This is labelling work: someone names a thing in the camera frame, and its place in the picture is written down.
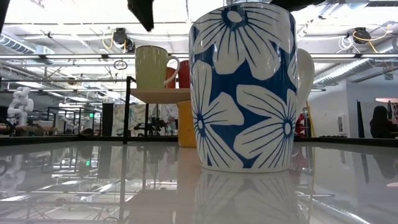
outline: blue and white mug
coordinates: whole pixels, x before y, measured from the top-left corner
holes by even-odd
[[[293,16],[261,2],[225,6],[193,24],[190,90],[202,167],[287,169],[296,114],[315,76],[313,60],[297,49],[295,36]]]

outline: red mug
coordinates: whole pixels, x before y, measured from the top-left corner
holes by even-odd
[[[174,73],[175,73],[175,69],[174,68],[167,67],[166,80],[171,78],[174,75]],[[175,78],[171,82],[166,84],[166,86],[164,86],[164,88],[175,88]]]
[[[178,71],[178,84],[180,88],[189,88],[189,60],[180,62]]]

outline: mug handle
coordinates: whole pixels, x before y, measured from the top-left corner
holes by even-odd
[[[175,59],[175,60],[177,61],[177,69],[175,69],[174,74],[173,74],[168,80],[166,80],[166,81],[163,82],[164,85],[167,85],[167,84],[169,84],[171,81],[173,81],[173,79],[177,76],[178,71],[180,70],[180,60],[179,60],[176,56],[171,55],[171,56],[169,56],[169,57],[167,58],[167,62],[169,62],[169,61],[172,60],[172,59]]]
[[[312,57],[304,49],[297,49],[297,73],[298,77],[300,77],[300,85],[297,89],[296,120],[299,118],[310,95],[315,78],[315,66]]]

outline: white flower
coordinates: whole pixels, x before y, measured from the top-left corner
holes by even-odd
[[[235,150],[247,159],[258,156],[252,168],[286,166],[294,138],[296,94],[288,89],[286,103],[260,86],[238,85],[236,94],[241,106],[269,119],[237,135]]]
[[[294,86],[297,87],[297,56],[294,54],[293,58],[289,63],[289,67],[287,68],[287,75],[289,76],[290,81]]]
[[[266,80],[280,66],[271,42],[288,53],[294,45],[289,14],[271,4],[227,6],[201,17],[194,26],[199,34],[193,52],[202,53],[215,44],[213,61],[219,74],[231,74],[247,60],[253,77]]]
[[[211,67],[197,61],[192,70],[191,104],[198,153],[202,163],[214,167],[242,167],[242,161],[213,131],[211,125],[242,125],[244,118],[232,97],[221,92],[210,102]]]

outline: wooden shelf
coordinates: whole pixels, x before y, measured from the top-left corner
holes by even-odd
[[[169,104],[178,101],[190,100],[191,93],[188,88],[140,89],[135,88],[130,94],[145,103]]]

